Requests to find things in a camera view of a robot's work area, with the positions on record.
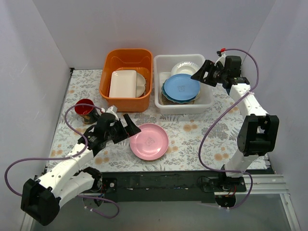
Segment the white plate with blue rim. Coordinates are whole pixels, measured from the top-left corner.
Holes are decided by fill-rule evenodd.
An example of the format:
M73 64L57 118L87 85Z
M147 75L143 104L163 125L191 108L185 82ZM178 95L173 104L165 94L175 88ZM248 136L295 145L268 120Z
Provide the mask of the white plate with blue rim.
M177 63L171 70L171 76L177 75L177 74L188 74L192 76L195 74L200 67L193 62L185 61Z

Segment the blue round plate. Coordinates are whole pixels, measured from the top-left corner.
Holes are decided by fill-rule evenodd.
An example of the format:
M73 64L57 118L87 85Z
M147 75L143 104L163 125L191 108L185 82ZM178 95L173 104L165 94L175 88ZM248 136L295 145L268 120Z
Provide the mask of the blue round plate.
M188 74L176 74L169 77L163 86L168 97L176 101L187 101L197 96L200 83L191 79Z

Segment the pink round plate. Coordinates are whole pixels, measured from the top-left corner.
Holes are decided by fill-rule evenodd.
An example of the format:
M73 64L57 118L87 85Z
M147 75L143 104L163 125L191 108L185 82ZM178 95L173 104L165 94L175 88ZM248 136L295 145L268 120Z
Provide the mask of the pink round plate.
M129 140L132 152L142 160L162 157L168 149L168 135L157 124L146 123L139 126L141 132Z

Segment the teal scalloped plate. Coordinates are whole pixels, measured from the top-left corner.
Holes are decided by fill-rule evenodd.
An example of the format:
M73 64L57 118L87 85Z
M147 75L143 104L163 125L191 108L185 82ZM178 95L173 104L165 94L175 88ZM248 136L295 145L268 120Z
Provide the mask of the teal scalloped plate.
M192 98L192 99L188 99L188 100L175 100L173 98L171 98L170 96L168 96L168 94L166 93L165 91L165 88L164 88L165 84L163 83L162 87L161 87L161 95L166 99L168 100L169 102L173 102L175 104L188 104L188 103L191 103L191 102L194 102L196 100L196 97Z

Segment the yellow woven plate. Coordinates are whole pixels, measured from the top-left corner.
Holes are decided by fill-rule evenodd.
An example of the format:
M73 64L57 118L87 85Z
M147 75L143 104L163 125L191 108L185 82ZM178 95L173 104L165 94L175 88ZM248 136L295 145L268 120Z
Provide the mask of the yellow woven plate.
M160 158L157 158L157 159L153 159L153 160L142 160L142 161L144 161L144 162L155 162L155 161L159 161L159 160L161 160L162 158L160 157Z

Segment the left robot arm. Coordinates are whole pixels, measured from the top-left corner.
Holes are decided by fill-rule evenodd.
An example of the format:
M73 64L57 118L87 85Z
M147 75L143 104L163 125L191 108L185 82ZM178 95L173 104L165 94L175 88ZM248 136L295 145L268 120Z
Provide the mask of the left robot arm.
M90 126L77 141L66 159L36 180L25 182L21 209L41 225L49 225L60 208L83 193L98 192L103 185L99 170L84 165L93 159L109 141L119 143L141 132L128 114L123 126L113 113L103 113L95 125Z

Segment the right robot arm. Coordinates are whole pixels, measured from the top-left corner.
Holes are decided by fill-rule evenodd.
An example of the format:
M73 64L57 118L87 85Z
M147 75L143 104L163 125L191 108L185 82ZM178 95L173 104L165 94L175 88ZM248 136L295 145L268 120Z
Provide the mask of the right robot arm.
M212 87L221 84L235 101L244 121L233 157L218 170L217 177L200 177L198 184L205 192L235 189L244 192L244 172L256 159L272 152L275 147L279 118L264 110L251 92L248 79L241 76L241 58L222 56L222 59L224 63L205 60L191 78Z

